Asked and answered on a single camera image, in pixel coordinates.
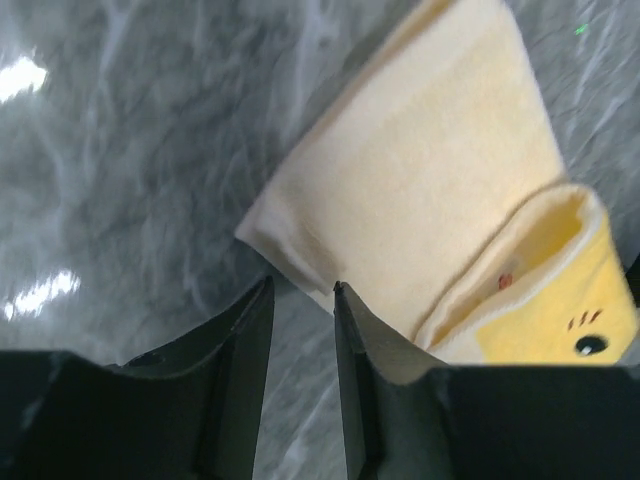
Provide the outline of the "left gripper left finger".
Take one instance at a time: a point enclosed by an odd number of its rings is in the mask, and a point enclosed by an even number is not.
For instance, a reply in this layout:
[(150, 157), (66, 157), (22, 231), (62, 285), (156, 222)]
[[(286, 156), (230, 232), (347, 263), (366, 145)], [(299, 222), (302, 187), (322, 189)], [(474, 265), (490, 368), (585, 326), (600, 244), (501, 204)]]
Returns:
[(248, 479), (274, 283), (125, 365), (65, 351), (1, 354), (5, 479)]

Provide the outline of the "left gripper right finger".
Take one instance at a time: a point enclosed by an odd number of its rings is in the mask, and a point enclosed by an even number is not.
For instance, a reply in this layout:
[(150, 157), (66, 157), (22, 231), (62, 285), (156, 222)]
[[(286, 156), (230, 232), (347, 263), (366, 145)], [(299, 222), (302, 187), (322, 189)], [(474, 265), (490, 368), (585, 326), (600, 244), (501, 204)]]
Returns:
[(635, 366), (449, 366), (346, 283), (335, 333), (351, 479), (635, 479)]

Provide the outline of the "yellow cream towel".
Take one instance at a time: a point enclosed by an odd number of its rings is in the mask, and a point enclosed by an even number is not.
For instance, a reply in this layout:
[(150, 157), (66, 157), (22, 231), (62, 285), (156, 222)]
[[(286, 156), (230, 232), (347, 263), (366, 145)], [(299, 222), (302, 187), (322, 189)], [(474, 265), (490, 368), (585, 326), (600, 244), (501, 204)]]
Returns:
[(418, 6), (236, 235), (323, 307), (350, 284), (447, 363), (613, 364), (639, 329), (502, 1)]

